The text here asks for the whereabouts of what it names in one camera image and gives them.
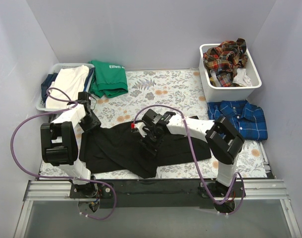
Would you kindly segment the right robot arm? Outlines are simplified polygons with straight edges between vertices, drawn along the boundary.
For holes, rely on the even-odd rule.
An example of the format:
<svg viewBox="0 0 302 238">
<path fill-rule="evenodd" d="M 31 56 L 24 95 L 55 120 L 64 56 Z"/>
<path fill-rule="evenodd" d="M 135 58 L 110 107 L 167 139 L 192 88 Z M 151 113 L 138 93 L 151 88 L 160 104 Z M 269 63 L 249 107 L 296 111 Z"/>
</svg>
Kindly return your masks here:
<svg viewBox="0 0 302 238">
<path fill-rule="evenodd" d="M 153 156 L 166 135 L 184 135 L 205 142 L 218 161 L 218 174 L 215 193 L 222 197 L 230 196 L 234 190 L 238 155 L 244 138 L 225 118 L 199 120 L 187 118 L 181 113 L 166 112 L 157 114 L 149 109 L 139 122 L 131 124 L 133 132 L 141 135 L 140 144 Z"/>
</svg>

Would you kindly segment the black long sleeve shirt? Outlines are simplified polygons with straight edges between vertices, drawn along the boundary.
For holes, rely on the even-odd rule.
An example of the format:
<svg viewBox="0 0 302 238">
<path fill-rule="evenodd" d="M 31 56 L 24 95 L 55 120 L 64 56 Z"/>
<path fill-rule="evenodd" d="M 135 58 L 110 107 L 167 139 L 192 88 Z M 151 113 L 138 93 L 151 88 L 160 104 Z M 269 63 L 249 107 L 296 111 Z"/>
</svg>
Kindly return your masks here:
<svg viewBox="0 0 302 238">
<path fill-rule="evenodd" d="M 129 170 L 144 178 L 153 178 L 160 166 L 193 161 L 188 138 L 183 135 L 164 136 L 153 156 L 139 142 L 139 133 L 131 131 L 125 122 L 111 128 L 97 127 L 84 132 L 79 159 L 93 174 Z"/>
</svg>

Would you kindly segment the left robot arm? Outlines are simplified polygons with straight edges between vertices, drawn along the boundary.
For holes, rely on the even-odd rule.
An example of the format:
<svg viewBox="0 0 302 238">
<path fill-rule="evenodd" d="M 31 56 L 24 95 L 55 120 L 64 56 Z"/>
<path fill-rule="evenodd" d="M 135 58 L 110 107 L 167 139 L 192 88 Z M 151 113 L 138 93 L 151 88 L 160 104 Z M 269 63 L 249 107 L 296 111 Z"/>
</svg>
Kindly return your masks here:
<svg viewBox="0 0 302 238">
<path fill-rule="evenodd" d="M 45 163 L 59 167 L 72 180 L 77 192 L 86 198 L 98 193 L 98 186 L 89 181 L 94 177 L 89 169 L 78 159 L 78 145 L 75 127 L 79 125 L 84 132 L 101 126 L 101 121 L 91 109 L 91 95 L 79 92 L 76 107 L 63 112 L 57 119 L 41 125 L 42 158 Z"/>
</svg>

